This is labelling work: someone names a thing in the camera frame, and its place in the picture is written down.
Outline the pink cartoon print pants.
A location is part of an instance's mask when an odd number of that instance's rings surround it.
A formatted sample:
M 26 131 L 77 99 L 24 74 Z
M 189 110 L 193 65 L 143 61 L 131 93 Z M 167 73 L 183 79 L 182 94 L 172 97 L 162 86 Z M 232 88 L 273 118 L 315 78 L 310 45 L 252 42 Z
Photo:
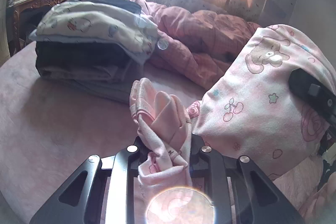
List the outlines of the pink cartoon print pants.
M 249 156 L 306 221 L 335 202 L 335 176 L 318 188 L 319 142 L 329 125 L 291 94 L 288 79 L 303 69 L 335 91 L 335 69 L 303 32 L 279 24 L 258 28 L 225 75 L 200 101 L 183 107 L 148 79 L 133 83 L 129 104 L 150 149 L 139 166 L 135 200 L 144 208 L 161 191 L 194 186 L 187 173 L 191 136 L 223 155 Z

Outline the grey folded clothes stack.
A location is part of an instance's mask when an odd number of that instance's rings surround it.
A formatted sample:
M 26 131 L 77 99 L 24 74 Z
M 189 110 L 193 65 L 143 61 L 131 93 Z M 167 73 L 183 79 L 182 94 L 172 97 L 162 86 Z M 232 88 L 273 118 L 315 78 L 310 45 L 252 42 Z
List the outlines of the grey folded clothes stack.
M 44 79 L 127 104 L 143 65 L 117 44 L 37 42 L 36 69 Z

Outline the pink checked duvet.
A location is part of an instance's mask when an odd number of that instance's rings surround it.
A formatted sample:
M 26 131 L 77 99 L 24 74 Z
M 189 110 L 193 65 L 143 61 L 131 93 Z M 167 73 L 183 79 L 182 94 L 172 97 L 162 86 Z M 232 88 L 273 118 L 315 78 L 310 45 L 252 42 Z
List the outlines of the pink checked duvet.
M 158 26 L 158 42 L 149 63 L 179 73 L 209 90 L 227 71 L 257 23 L 214 11 L 189 12 L 146 0 L 128 0 Z

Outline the cartoon print folded cloth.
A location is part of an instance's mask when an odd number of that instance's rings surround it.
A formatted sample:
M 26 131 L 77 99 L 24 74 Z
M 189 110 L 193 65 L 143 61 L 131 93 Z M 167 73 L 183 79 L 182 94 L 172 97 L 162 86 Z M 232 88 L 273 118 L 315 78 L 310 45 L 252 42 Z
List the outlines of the cartoon print folded cloth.
M 155 50 L 158 27 L 126 9 L 90 1 L 55 5 L 30 33 L 34 41 L 117 44 L 138 64 Z

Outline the carved wooden desk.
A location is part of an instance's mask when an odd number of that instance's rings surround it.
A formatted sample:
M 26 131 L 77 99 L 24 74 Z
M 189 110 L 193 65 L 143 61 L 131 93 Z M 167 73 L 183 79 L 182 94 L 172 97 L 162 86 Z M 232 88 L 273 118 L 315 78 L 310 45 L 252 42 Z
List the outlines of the carved wooden desk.
M 42 15 L 51 7 L 65 2 L 66 0 L 27 0 L 19 4 L 7 7 L 6 17 L 11 19 L 12 39 L 9 41 L 10 57 L 23 48 L 20 42 L 20 20 L 24 14 L 29 24 L 37 23 Z

